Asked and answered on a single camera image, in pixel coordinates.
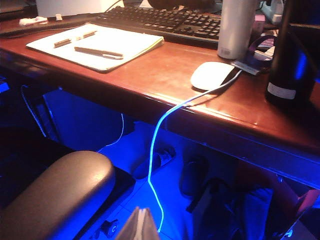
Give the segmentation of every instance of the desk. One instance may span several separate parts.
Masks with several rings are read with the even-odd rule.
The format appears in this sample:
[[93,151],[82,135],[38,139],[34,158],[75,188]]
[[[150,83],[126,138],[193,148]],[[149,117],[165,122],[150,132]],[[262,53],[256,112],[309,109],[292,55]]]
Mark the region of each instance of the desk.
[[[5,21],[1,27],[17,22]],[[200,64],[224,61],[214,49],[166,42],[109,73],[98,73],[25,47],[53,33],[57,31],[1,39],[0,65],[150,124],[198,94],[190,77]],[[222,95],[194,101],[170,115],[163,127],[320,189],[320,84],[308,106],[284,112],[265,100],[267,80],[267,74],[242,73]]]

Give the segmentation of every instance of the computer mouse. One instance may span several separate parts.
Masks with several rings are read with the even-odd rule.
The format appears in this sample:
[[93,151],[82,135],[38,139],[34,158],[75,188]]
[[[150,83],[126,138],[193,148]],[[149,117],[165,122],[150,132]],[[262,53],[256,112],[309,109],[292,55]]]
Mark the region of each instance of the computer mouse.
[[234,66],[227,63],[207,61],[198,66],[193,72],[190,81],[192,86],[197,89],[213,90],[223,83],[234,68]]

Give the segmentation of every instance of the black keyboard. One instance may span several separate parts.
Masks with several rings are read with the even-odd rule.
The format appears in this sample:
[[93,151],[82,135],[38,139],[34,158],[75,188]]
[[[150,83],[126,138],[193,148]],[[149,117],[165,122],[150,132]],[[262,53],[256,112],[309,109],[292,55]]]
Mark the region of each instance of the black keyboard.
[[105,27],[163,36],[167,41],[217,48],[220,19],[192,11],[115,7],[93,21]]

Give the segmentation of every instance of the white cable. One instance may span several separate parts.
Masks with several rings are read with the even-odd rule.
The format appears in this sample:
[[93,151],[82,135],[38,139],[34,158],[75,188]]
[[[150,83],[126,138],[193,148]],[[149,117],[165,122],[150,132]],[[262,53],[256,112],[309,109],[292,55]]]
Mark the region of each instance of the white cable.
[[153,137],[152,137],[152,141],[151,141],[151,145],[150,145],[150,158],[149,158],[149,172],[148,172],[148,177],[147,177],[147,182],[154,194],[154,197],[156,199],[156,202],[158,203],[158,206],[161,210],[161,222],[160,222],[160,225],[157,229],[158,233],[161,231],[161,227],[162,227],[162,224],[164,222],[164,218],[165,218],[165,213],[164,213],[164,209],[160,203],[160,200],[158,198],[158,195],[157,195],[157,192],[153,186],[153,184],[151,183],[151,173],[152,173],[152,162],[153,162],[153,152],[154,152],[154,146],[155,146],[155,141],[156,141],[156,137],[157,137],[157,134],[158,134],[158,131],[159,131],[159,128],[160,128],[160,125],[161,123],[164,121],[164,119],[169,116],[171,113],[173,113],[174,111],[178,110],[179,108],[183,107],[183,105],[195,100],[195,99],[198,99],[206,94],[209,94],[213,91],[216,91],[216,90],[219,90],[219,89],[222,89],[224,88],[225,86],[231,84],[233,81],[235,81],[237,79],[237,77],[239,76],[239,74],[242,72],[242,70],[239,70],[235,76],[230,79],[228,82],[220,85],[219,87],[215,88],[215,89],[211,89],[211,90],[208,90],[208,91],[205,91],[199,95],[196,95],[196,96],[193,96],[191,98],[189,98],[188,100],[186,101],[183,101],[182,103],[179,103],[175,106],[173,106],[172,108],[170,108],[168,111],[165,112],[165,114],[159,119],[159,121],[157,122],[156,126],[155,126],[155,129],[154,129],[154,133],[153,133]]
[[103,146],[102,148],[100,148],[99,151],[97,151],[97,153],[100,153],[100,151],[101,151],[102,149],[104,149],[105,147],[112,146],[112,145],[114,145],[114,144],[116,144],[117,142],[120,141],[120,139],[122,138],[122,135],[124,134],[124,129],[125,129],[125,120],[124,120],[124,114],[123,114],[123,113],[121,113],[121,119],[122,119],[122,129],[121,129],[121,134],[120,134],[120,136],[118,137],[118,139],[117,139],[116,141],[114,141],[113,143],[110,143],[110,144],[108,144],[108,145]]

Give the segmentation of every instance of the slipper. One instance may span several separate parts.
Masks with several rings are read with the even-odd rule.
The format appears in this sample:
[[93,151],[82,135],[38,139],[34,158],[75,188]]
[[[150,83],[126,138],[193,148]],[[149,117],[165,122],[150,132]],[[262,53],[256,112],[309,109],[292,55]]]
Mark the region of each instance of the slipper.
[[[156,150],[153,153],[153,160],[152,160],[152,173],[155,170],[161,168],[162,166],[166,165],[176,156],[176,151],[173,147],[168,147],[166,149]],[[141,163],[132,173],[132,176],[136,180],[144,179],[148,176],[149,173],[149,158],[147,158],[143,163]]]
[[203,156],[191,157],[183,166],[179,189],[186,198],[193,198],[201,190],[209,171],[208,160]]

